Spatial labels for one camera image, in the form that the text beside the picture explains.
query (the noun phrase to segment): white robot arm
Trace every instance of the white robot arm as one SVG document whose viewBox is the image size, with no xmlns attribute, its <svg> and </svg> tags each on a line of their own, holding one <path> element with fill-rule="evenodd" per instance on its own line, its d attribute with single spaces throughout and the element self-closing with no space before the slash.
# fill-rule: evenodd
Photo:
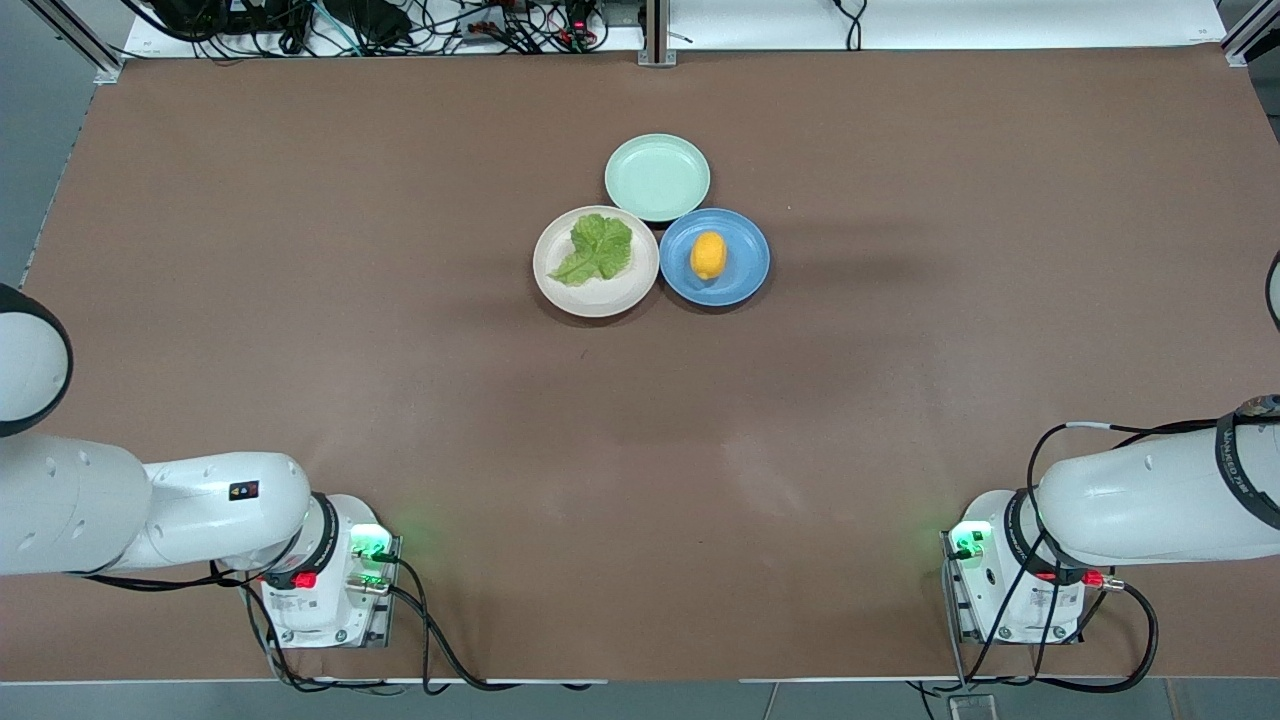
<svg viewBox="0 0 1280 720">
<path fill-rule="evenodd" d="M 218 560 L 262 577 L 285 647 L 385 634 L 375 607 L 394 568 L 371 556 L 393 541 L 369 506 L 312 493 L 280 454 L 142 464 L 110 445 L 27 432 L 61 401 L 72 368 L 58 319 L 0 284 L 0 575 Z"/>
<path fill-rule="evenodd" d="M 1280 555 L 1277 421 L 1280 396 L 1263 396 L 1216 427 L 1062 460 L 1032 491 L 975 498 L 946 534 L 963 639 L 1075 641 L 1101 568 Z"/>
</svg>

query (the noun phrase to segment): yellow lemon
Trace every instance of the yellow lemon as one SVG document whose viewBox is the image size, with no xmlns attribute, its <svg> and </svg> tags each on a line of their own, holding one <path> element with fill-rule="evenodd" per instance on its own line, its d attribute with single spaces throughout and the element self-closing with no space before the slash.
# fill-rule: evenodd
<svg viewBox="0 0 1280 720">
<path fill-rule="evenodd" d="M 724 272 L 724 260 L 728 258 L 728 249 L 724 247 L 724 238 L 718 232 L 704 232 L 694 241 L 694 249 L 689 254 L 689 266 L 694 274 L 709 281 L 718 278 Z"/>
</svg>

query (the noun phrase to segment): blue plate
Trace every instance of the blue plate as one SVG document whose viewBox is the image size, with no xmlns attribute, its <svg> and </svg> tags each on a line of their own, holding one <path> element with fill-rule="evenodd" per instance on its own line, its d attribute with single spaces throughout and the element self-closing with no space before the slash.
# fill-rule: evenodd
<svg viewBox="0 0 1280 720">
<path fill-rule="evenodd" d="M 698 236 L 708 231 L 721 233 L 728 258 L 718 278 L 704 281 L 689 266 L 689 252 Z M 769 243 L 764 233 L 745 217 L 721 208 L 694 210 L 671 223 L 658 252 L 667 284 L 685 300 L 709 307 L 723 307 L 751 297 L 769 274 Z"/>
</svg>

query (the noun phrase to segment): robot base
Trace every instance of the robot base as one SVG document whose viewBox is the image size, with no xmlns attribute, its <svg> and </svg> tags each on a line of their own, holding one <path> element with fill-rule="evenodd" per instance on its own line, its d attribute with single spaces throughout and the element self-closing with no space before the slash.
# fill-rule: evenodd
<svg viewBox="0 0 1280 720">
<path fill-rule="evenodd" d="M 338 512 L 337 547 L 312 587 L 276 589 L 262 583 L 262 600 L 287 648 L 387 647 L 396 564 L 366 557 L 397 553 L 399 538 L 378 524 L 374 511 L 348 495 L 330 495 Z"/>
<path fill-rule="evenodd" d="M 945 533 L 943 547 L 948 555 L 961 550 L 974 553 L 965 560 L 945 559 L 942 564 L 943 577 L 950 577 L 952 583 L 948 612 L 956 620 L 960 642 L 982 643 L 991 637 L 996 614 L 1021 568 L 1005 532 L 1005 509 L 1012 497 L 1012 491 L 1004 489 L 978 496 L 965 510 L 964 519 Z M 1024 573 L 1001 615 L 995 641 L 1039 644 L 1044 623 L 1050 620 L 1052 597 L 1052 583 Z M 1059 587 L 1047 643 L 1078 638 L 1075 629 L 1083 605 L 1083 583 Z"/>
</svg>

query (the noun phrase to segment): white plate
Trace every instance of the white plate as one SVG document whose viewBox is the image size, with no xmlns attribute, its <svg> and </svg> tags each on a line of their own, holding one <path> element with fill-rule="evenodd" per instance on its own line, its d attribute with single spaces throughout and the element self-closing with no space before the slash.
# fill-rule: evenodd
<svg viewBox="0 0 1280 720">
<path fill-rule="evenodd" d="M 631 228 L 631 263 L 611 279 L 591 278 L 577 287 L 552 279 L 548 273 L 573 252 L 570 231 L 584 215 L 617 218 Z M 570 210 L 547 225 L 534 246 L 534 279 L 538 290 L 566 313 L 581 318 L 608 318 L 630 309 L 658 279 L 658 241 L 640 218 L 607 205 Z"/>
</svg>

